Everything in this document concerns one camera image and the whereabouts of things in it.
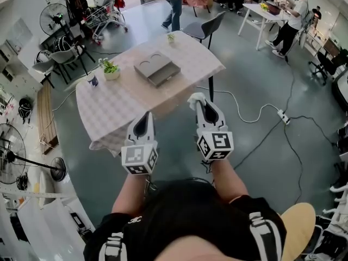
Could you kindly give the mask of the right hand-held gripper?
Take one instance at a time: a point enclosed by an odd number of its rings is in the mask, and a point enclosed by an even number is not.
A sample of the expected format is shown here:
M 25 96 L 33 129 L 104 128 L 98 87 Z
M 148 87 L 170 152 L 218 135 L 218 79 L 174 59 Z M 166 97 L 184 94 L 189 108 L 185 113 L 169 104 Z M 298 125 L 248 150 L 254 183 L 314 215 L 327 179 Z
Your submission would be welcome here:
M 228 131 L 225 116 L 213 102 L 196 101 L 196 145 L 204 161 L 226 159 L 234 150 L 233 135 Z

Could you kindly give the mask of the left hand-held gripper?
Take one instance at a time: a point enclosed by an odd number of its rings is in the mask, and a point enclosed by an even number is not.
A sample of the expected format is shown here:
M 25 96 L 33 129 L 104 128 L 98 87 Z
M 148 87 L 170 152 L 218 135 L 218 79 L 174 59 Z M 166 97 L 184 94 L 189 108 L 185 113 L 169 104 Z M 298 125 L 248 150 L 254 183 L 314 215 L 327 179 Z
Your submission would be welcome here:
M 151 175 L 158 160 L 157 146 L 153 114 L 146 111 L 128 126 L 121 148 L 123 168 L 131 175 Z

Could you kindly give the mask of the grey box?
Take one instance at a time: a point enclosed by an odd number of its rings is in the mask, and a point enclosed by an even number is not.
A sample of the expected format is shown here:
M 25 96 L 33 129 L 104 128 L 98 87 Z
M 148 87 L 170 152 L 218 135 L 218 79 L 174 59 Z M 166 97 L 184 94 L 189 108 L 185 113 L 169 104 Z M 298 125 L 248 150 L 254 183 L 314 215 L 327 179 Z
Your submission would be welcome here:
M 156 88 L 181 72 L 169 57 L 157 51 L 134 64 L 136 72 Z

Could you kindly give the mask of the person's right forearm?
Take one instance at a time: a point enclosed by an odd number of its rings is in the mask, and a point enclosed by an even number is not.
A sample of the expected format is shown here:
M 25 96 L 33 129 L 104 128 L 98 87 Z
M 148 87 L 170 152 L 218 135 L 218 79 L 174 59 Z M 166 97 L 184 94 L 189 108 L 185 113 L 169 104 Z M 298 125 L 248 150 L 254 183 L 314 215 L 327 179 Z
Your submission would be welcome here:
M 215 189 L 222 200 L 230 203 L 241 196 L 248 195 L 244 182 L 227 159 L 212 162 L 211 170 Z

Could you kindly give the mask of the person's left forearm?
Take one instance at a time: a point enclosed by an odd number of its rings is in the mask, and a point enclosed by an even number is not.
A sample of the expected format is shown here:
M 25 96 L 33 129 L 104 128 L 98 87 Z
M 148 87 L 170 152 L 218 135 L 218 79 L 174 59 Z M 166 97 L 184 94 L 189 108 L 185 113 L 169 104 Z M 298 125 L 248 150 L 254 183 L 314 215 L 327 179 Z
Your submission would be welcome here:
M 111 212 L 138 215 L 144 203 L 146 184 L 147 175 L 128 174 Z

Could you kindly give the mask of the table with checked cloth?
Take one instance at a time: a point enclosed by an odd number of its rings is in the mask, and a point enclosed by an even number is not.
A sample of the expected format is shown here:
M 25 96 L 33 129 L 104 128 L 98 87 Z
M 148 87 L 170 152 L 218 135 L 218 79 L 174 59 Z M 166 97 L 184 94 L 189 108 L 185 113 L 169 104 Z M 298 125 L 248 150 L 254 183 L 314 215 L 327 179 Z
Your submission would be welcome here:
M 106 80 L 103 70 L 94 75 L 98 85 L 83 80 L 76 86 L 80 118 L 91 139 L 90 150 L 108 149 L 117 156 L 124 144 L 128 125 L 146 111 L 160 118 L 184 103 L 201 81 L 224 70 L 221 61 L 204 45 L 183 32 L 174 33 L 169 43 L 165 34 L 139 44 L 113 59 L 121 70 L 116 80 Z M 134 64 L 154 52 L 169 57 L 181 71 L 156 88 L 141 78 Z

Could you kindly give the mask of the green plant in white pot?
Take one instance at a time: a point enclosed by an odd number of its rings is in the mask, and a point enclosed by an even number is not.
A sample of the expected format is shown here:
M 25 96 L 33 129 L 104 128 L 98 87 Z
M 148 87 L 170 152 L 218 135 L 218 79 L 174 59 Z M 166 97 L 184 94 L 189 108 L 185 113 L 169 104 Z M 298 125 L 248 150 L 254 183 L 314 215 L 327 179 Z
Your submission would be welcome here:
M 115 65 L 108 58 L 99 58 L 99 67 L 103 70 L 105 80 L 116 80 L 119 78 L 121 72 L 118 65 Z

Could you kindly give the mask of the grey chair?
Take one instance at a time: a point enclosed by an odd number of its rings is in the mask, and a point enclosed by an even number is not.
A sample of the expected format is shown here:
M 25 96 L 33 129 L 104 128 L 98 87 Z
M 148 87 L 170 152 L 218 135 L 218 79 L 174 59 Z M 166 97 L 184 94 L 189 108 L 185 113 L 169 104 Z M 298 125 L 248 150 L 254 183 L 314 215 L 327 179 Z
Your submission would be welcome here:
M 225 11 L 218 13 L 214 18 L 203 23 L 193 22 L 182 29 L 182 32 L 186 35 L 198 39 L 200 43 L 206 38 L 209 38 L 208 49 L 212 41 L 212 36 L 215 31 L 218 30 L 224 16 Z

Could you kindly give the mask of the wooden platform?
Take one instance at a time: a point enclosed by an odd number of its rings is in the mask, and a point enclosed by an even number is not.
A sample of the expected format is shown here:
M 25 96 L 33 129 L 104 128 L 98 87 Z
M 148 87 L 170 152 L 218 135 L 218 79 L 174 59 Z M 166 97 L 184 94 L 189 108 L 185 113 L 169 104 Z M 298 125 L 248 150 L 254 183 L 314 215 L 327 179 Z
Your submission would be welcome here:
M 44 82 L 42 88 L 38 91 L 36 101 L 39 146 L 41 153 L 44 155 L 47 155 L 59 143 L 54 123 L 51 90 L 52 87 L 49 82 Z

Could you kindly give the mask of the white table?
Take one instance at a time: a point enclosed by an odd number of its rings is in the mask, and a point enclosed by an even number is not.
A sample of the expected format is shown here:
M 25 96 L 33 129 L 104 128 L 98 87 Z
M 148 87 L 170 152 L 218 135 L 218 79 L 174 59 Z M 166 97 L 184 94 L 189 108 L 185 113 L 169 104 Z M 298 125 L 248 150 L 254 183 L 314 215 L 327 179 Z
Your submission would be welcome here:
M 249 25 L 251 25 L 253 28 L 255 28 L 257 31 L 259 31 L 259 35 L 258 35 L 258 40 L 257 40 L 257 44 L 256 44 L 256 50 L 259 50 L 259 46 L 260 46 L 260 42 L 263 36 L 263 32 L 265 29 L 265 26 L 267 24 L 275 24 L 277 22 L 285 22 L 288 21 L 290 18 L 290 15 L 288 13 L 286 13 L 284 10 L 281 10 L 281 12 L 278 15 L 273 15 L 271 13 L 269 13 L 266 10 L 263 10 L 262 7 L 260 6 L 260 4 L 250 4 L 250 3 L 244 3 L 243 4 L 244 8 L 247 9 L 246 15 L 243 19 L 243 22 L 240 26 L 240 29 L 238 31 L 238 36 L 241 35 L 241 32 L 243 31 L 244 25 L 247 23 Z M 260 22 L 252 22 L 249 19 L 250 16 L 250 12 L 253 12 L 254 14 L 259 15 L 262 20 Z

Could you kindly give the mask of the black backpack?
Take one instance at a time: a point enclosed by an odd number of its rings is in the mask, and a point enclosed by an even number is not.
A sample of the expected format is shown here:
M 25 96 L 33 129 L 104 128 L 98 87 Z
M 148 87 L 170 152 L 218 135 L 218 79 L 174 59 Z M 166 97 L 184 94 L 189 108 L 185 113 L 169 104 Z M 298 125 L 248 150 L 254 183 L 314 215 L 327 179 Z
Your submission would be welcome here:
M 26 99 L 20 99 L 18 103 L 18 114 L 25 121 L 26 119 L 30 119 L 33 107 L 31 102 Z

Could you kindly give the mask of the black bag with white stripes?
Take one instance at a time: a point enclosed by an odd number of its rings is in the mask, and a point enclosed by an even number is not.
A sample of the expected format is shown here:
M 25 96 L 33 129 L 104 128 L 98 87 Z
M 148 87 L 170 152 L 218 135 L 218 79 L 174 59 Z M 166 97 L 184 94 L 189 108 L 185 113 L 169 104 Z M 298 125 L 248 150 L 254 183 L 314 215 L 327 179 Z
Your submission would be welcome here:
M 57 38 L 53 43 L 53 52 L 62 52 L 62 51 L 68 51 L 71 49 L 71 41 L 70 39 L 64 35 L 59 38 Z

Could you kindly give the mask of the metal shopping cart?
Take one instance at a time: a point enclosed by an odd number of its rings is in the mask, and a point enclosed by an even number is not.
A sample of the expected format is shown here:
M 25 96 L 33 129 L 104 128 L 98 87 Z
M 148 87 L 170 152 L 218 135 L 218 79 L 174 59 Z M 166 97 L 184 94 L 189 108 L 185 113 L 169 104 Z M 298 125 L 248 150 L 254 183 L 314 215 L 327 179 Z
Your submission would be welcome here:
M 95 0 L 95 6 L 85 11 L 84 24 L 92 30 L 92 39 L 95 43 L 101 43 L 102 33 L 111 23 L 128 32 L 124 15 L 120 12 L 124 6 L 123 0 Z

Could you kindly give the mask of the black floor fan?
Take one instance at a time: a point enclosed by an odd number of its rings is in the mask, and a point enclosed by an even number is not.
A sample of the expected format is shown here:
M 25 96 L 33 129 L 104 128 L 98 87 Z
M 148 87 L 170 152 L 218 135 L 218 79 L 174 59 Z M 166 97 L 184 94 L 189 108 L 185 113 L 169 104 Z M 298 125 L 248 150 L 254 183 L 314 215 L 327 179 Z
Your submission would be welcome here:
M 41 30 L 46 35 L 55 39 L 67 35 L 71 42 L 79 42 L 72 34 L 69 21 L 67 7 L 60 3 L 49 4 L 39 17 Z
M 66 176 L 66 166 L 57 157 L 50 165 L 27 159 L 24 139 L 12 125 L 0 123 L 0 183 L 13 184 L 28 167 L 48 169 L 54 181 L 60 182 Z

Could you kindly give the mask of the coat rack with clothes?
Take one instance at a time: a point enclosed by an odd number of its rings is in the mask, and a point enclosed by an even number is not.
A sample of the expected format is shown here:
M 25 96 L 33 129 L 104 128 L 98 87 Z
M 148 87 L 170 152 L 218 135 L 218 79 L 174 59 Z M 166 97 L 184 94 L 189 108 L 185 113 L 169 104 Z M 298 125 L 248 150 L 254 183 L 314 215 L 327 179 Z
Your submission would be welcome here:
M 89 6 L 87 0 L 65 0 L 70 26 L 73 27 L 86 18 Z

